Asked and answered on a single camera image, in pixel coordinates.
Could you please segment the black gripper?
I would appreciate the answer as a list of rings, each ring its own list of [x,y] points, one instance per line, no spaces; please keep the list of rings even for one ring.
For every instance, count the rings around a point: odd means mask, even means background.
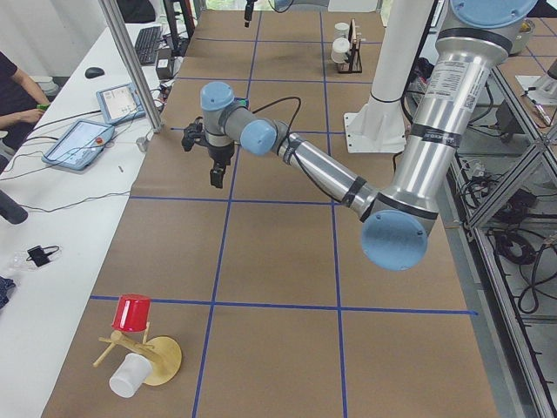
[[[226,167],[231,164],[234,152],[235,145],[233,143],[225,146],[208,146],[208,154],[214,163],[210,170],[210,183],[213,187],[218,189],[224,187]]]

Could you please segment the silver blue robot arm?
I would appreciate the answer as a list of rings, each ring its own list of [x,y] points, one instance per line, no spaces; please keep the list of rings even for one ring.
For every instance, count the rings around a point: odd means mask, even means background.
[[[323,193],[354,210],[361,245],[375,265],[410,269],[426,254],[438,216],[436,195],[456,153],[491,69],[507,59],[531,1],[452,1],[436,40],[437,63],[410,126],[400,101],[429,30],[432,1],[393,3],[368,102],[346,114],[353,152],[400,153],[392,183],[374,189],[360,176],[285,123],[260,118],[223,82],[200,92],[203,138],[213,158],[236,145],[261,156],[274,152],[299,168]]]

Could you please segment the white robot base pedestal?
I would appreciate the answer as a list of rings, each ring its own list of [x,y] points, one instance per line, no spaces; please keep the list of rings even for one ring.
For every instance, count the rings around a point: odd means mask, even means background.
[[[435,9],[433,0],[393,1],[369,99],[359,112],[344,115],[350,153],[394,154],[404,150],[401,99]]]

